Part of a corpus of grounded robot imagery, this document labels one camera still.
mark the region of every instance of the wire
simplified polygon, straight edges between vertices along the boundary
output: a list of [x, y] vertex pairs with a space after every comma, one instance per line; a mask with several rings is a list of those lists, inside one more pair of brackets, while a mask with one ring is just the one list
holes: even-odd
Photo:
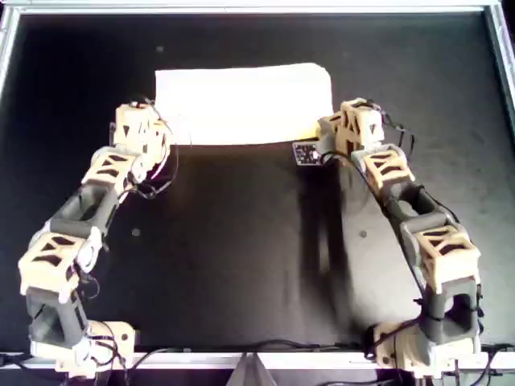
[[395, 380], [369, 380], [364, 382], [352, 382], [352, 381], [337, 381], [337, 382], [325, 382], [319, 384], [319, 386], [386, 386], [387, 384], [393, 384]]
[[29, 368], [25, 364], [23, 364], [24, 361], [26, 361], [30, 358], [32, 358], [32, 355], [27, 354], [27, 353], [23, 353], [20, 355], [0, 354], [0, 368], [3, 368], [4, 366], [8, 366], [8, 365], [12, 364], [37, 379], [50, 381], [50, 382], [60, 382], [60, 383], [63, 382], [62, 377], [47, 376], [47, 375], [39, 373], [34, 368]]
[[138, 361], [133, 364], [131, 368], [127, 370], [127, 376], [126, 376], [126, 385], [130, 386], [130, 382], [132, 381], [132, 377], [134, 376], [134, 372], [138, 369], [138, 367], [145, 362], [147, 359], [149, 359], [153, 354], [158, 354], [160, 352], [170, 352], [174, 351], [174, 349], [171, 348], [158, 348], [157, 350], [153, 350], [150, 352], [147, 352], [144, 356], [142, 356]]
[[[151, 101], [149, 98], [147, 98], [146, 96], [143, 96], [143, 99], [145, 100], [145, 102], [154, 110], [154, 112], [157, 114], [159, 120], [164, 123], [165, 127], [168, 129], [168, 132], [170, 133], [170, 135], [172, 137], [174, 137], [174, 132], [173, 130], [171, 129], [171, 127], [168, 125], [168, 122], [166, 122], [164, 119], [163, 119], [163, 116], [161, 115], [161, 113], [159, 113], [159, 111], [156, 109], [155, 107], [155, 103], [153, 101]], [[166, 160], [167, 160], [167, 156], [163, 158], [163, 160], [161, 161], [161, 164], [159, 165], [158, 169], [156, 170], [156, 172], [152, 175], [152, 177], [150, 179], [154, 179], [158, 174], [159, 172], [162, 170], [162, 168], [164, 167], [164, 164], [166, 163]], [[175, 171], [174, 171], [174, 175], [173, 177], [171, 178], [171, 181], [173, 182], [173, 180], [175, 179], [175, 176], [177, 174], [177, 170], [179, 169], [179, 143], [177, 142], [177, 139], [175, 139]]]
[[471, 386], [478, 386], [481, 381], [485, 378], [485, 376], [488, 376], [488, 382], [490, 383], [490, 367], [492, 366], [492, 362], [497, 355], [499, 351], [508, 350], [509, 348], [514, 348], [514, 345], [508, 344], [508, 343], [502, 343], [502, 344], [496, 344], [491, 347], [485, 347], [488, 350], [488, 362], [486, 363], [486, 366], [484, 367], [483, 371], [481, 372], [479, 378], [474, 381]]
[[367, 101], [364, 102], [358, 102], [354, 104], [352, 107], [358, 108], [358, 107], [368, 107], [370, 109], [376, 110], [381, 114], [382, 123], [387, 129], [393, 129], [395, 131], [398, 131], [401, 133], [399, 137], [399, 144], [398, 146], [402, 148], [402, 143], [404, 142], [404, 134], [409, 134], [411, 136], [411, 143], [410, 143], [410, 152], [406, 155], [406, 159], [409, 161], [411, 155], [413, 154], [414, 148], [415, 148], [415, 134], [413, 131], [408, 130], [404, 125], [394, 122], [392, 120], [392, 117], [379, 106], [376, 104], [372, 99], [367, 99]]
[[379, 339], [376, 340], [375, 342], [373, 342], [370, 346], [366, 347], [365, 348], [365, 358], [366, 359], [371, 359], [373, 358], [374, 356], [374, 352], [375, 352], [375, 349], [377, 347], [379, 347], [380, 345], [382, 345], [385, 341], [387, 341], [388, 339], [396, 336], [398, 333], [400, 333], [401, 331], [404, 331], [405, 329], [407, 328], [410, 328], [412, 326], [414, 326], [415, 324], [417, 324], [418, 322], [418, 318], [415, 318], [415, 319], [411, 319], [411, 320], [408, 320], [404, 323], [402, 323], [399, 327], [397, 327], [395, 330], [391, 331], [391, 332], [388, 332], [388, 333], [385, 333], [385, 334], [381, 334]]

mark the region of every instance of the beige 3d-printed bracket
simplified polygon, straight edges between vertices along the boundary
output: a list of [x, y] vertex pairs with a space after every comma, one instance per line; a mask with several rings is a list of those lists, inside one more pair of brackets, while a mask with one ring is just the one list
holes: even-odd
[[[382, 323], [374, 328], [374, 340], [381, 335], [388, 334], [398, 327], [400, 323]], [[382, 368], [398, 368], [413, 372], [415, 378], [433, 376], [441, 378], [442, 372], [450, 371], [454, 359], [463, 358], [474, 351], [474, 340], [467, 338], [451, 343], [433, 346], [430, 351], [424, 351], [427, 358], [422, 358], [417, 340], [422, 332], [418, 326], [411, 326], [397, 333], [394, 337], [385, 340], [377, 346], [377, 364]]]
[[345, 101], [340, 111], [328, 118], [336, 134], [336, 148], [346, 155], [354, 150], [368, 150], [385, 139], [381, 113], [363, 98]]
[[[70, 377], [83, 376], [88, 379], [95, 377], [97, 372], [104, 372], [107, 370], [123, 370], [130, 368], [134, 362], [134, 344], [136, 332], [128, 323], [125, 322], [96, 322], [89, 321], [90, 332], [89, 337], [113, 337], [112, 339], [92, 339], [92, 346], [90, 349], [90, 358], [80, 366], [76, 365], [75, 360], [57, 360], [56, 371], [67, 372]], [[99, 343], [108, 345], [111, 348], [102, 346]], [[117, 350], [119, 357], [115, 357], [113, 362], [113, 353]], [[47, 352], [45, 357], [52, 357], [51, 352]]]
[[29, 287], [49, 290], [59, 294], [59, 301], [65, 303], [79, 285], [73, 263], [85, 241], [59, 233], [43, 233], [18, 262], [21, 294], [25, 295]]
[[365, 156], [363, 160], [366, 166], [366, 174], [376, 195], [379, 195], [387, 181], [400, 179], [415, 180], [413, 173], [411, 173], [408, 167], [406, 157], [395, 150], [370, 154]]
[[464, 229], [451, 225], [415, 234], [422, 253], [422, 273], [437, 294], [442, 284], [463, 277], [474, 277], [480, 283], [479, 249]]

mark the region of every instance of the black tabletop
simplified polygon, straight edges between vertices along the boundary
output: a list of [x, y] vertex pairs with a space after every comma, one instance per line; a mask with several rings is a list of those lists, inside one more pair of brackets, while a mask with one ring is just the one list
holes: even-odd
[[[156, 69], [302, 62], [328, 70], [335, 109], [370, 97], [416, 132], [412, 170], [483, 253], [484, 341], [513, 340], [515, 160], [482, 15], [84, 15], [23, 16], [15, 43], [0, 105], [0, 348], [27, 348], [17, 261], [119, 104], [152, 97]], [[217, 347], [352, 342], [418, 313], [355, 175], [297, 170], [290, 144], [179, 151], [166, 193], [118, 211], [89, 318], [132, 323], [143, 348]]]

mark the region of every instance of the black cable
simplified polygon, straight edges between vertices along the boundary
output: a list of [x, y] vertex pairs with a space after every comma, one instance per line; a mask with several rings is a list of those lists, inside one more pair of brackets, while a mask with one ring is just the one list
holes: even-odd
[[393, 384], [395, 380], [369, 380], [364, 382], [352, 382], [352, 381], [336, 381], [336, 382], [325, 382], [319, 384], [319, 386], [386, 386], [387, 384]]
[[29, 368], [25, 364], [23, 364], [25, 360], [28, 360], [30, 358], [32, 358], [32, 355], [25, 353], [20, 355], [0, 354], [0, 368], [3, 368], [4, 366], [14, 365], [37, 379], [46, 380], [50, 382], [63, 382], [62, 377], [47, 376], [38, 373], [38, 371], [34, 368]]
[[412, 326], [414, 326], [415, 324], [417, 324], [418, 322], [418, 319], [415, 318], [415, 319], [411, 319], [411, 320], [408, 320], [404, 323], [402, 323], [399, 327], [397, 327], [395, 330], [391, 331], [391, 332], [388, 332], [388, 333], [385, 333], [385, 334], [381, 334], [379, 339], [376, 340], [375, 342], [373, 342], [370, 346], [366, 347], [365, 348], [365, 358], [366, 359], [371, 359], [373, 358], [374, 356], [374, 352], [376, 350], [377, 347], [379, 347], [380, 345], [382, 345], [385, 341], [387, 341], [388, 339], [394, 337], [395, 335], [397, 335], [398, 333], [400, 333], [401, 331], [404, 331], [406, 328], [410, 328]]
[[508, 350], [509, 348], [514, 348], [514, 345], [508, 343], [495, 344], [493, 346], [484, 346], [484, 348], [488, 351], [488, 362], [481, 372], [479, 378], [474, 381], [471, 386], [478, 386], [481, 381], [485, 378], [485, 376], [490, 377], [490, 367], [492, 366], [492, 362], [499, 351]]
[[411, 155], [413, 154], [414, 148], [415, 148], [415, 134], [411, 130], [408, 130], [406, 127], [404, 127], [404, 125], [394, 122], [392, 117], [384, 109], [382, 109], [381, 106], [374, 103], [373, 100], [368, 99], [365, 102], [358, 102], [358, 103], [354, 104], [352, 107], [358, 108], [358, 107], [362, 107], [362, 106], [368, 107], [370, 109], [373, 109], [373, 110], [376, 110], [377, 112], [379, 112], [381, 114], [381, 119], [382, 119], [382, 123], [383, 123], [384, 127], [386, 127], [387, 129], [396, 130], [401, 133], [401, 135], [399, 137], [399, 144], [398, 144], [398, 146], [400, 148], [402, 148], [402, 143], [404, 142], [404, 134], [407, 133], [410, 135], [410, 137], [411, 137], [410, 152], [406, 155], [406, 158], [409, 161]]
[[160, 352], [171, 352], [174, 351], [174, 349], [171, 348], [158, 348], [157, 350], [149, 351], [144, 356], [142, 356], [138, 361], [136, 361], [135, 364], [132, 365], [131, 368], [127, 370], [127, 377], [126, 377], [126, 386], [130, 386], [130, 382], [132, 381], [132, 377], [134, 376], [134, 372], [138, 369], [138, 367], [145, 362], [147, 359], [149, 359], [153, 354], [158, 354]]

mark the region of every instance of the aluminum frame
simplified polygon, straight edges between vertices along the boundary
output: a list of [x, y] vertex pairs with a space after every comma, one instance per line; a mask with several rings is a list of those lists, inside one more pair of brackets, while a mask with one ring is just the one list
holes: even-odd
[[[19, 22], [25, 14], [378, 14], [378, 13], [449, 13], [484, 12], [488, 20], [492, 45], [511, 128], [515, 135], [515, 59], [499, 0], [253, 0], [243, 6], [239, 0], [6, 0], [0, 22], [0, 101], [8, 75], [10, 56]], [[168, 369], [234, 369], [242, 353], [160, 353], [149, 357], [140, 368]], [[140, 359], [144, 353], [137, 353]], [[376, 370], [379, 367], [360, 352], [283, 352], [259, 353], [272, 369]], [[471, 355], [459, 361], [459, 368], [484, 368], [487, 355]], [[54, 368], [53, 361], [34, 358], [25, 363], [29, 368]], [[448, 364], [454, 371], [454, 363]], [[5, 369], [16, 368], [10, 365]], [[515, 368], [515, 353], [501, 352], [492, 368]]]
[[[134, 354], [134, 362], [146, 353]], [[148, 357], [138, 369], [234, 369], [241, 359], [242, 352], [169, 352]], [[259, 358], [267, 370], [370, 370], [381, 369], [375, 362], [365, 358], [361, 352], [259, 352]], [[488, 354], [482, 352], [458, 361], [459, 370], [481, 370], [488, 362]], [[23, 362], [28, 368], [52, 369], [55, 362], [49, 359], [32, 358]], [[492, 361], [495, 370], [513, 370], [515, 352], [499, 352]], [[3, 369], [18, 369], [10, 364]], [[456, 370], [455, 361], [449, 361], [445, 372]]]

